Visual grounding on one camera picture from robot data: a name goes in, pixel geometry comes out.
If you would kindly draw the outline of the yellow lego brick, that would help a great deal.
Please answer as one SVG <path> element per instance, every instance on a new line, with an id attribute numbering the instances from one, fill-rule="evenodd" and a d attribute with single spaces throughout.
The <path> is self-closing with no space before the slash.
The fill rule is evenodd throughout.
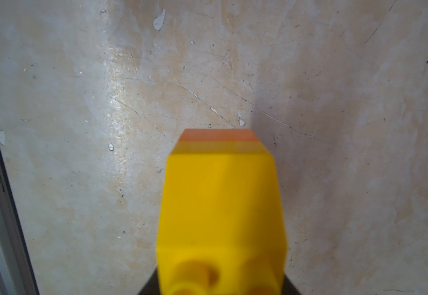
<path id="1" fill-rule="evenodd" d="M 286 237 L 272 155 L 258 141 L 180 141 L 157 235 L 164 295 L 278 295 Z"/>

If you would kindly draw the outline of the orange lego brick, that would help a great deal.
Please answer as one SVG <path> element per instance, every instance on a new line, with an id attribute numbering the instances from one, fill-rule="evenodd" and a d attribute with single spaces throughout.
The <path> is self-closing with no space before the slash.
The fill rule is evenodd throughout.
<path id="1" fill-rule="evenodd" d="M 179 141 L 259 141 L 250 129 L 186 129 Z"/>

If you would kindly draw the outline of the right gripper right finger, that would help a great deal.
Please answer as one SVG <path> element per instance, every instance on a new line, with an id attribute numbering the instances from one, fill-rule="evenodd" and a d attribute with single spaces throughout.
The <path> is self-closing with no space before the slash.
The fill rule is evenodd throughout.
<path id="1" fill-rule="evenodd" d="M 301 293 L 293 285 L 293 283 L 287 277 L 286 274 L 284 275 L 284 279 L 283 279 L 283 285 L 282 285 L 282 288 L 281 288 L 281 295 L 301 295 Z"/>

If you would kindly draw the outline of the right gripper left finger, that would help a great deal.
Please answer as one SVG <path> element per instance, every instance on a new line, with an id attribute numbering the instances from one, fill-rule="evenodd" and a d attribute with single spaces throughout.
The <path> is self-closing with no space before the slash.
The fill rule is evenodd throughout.
<path id="1" fill-rule="evenodd" d="M 138 295 L 161 295 L 158 271 L 155 269 L 149 280 L 139 291 Z"/>

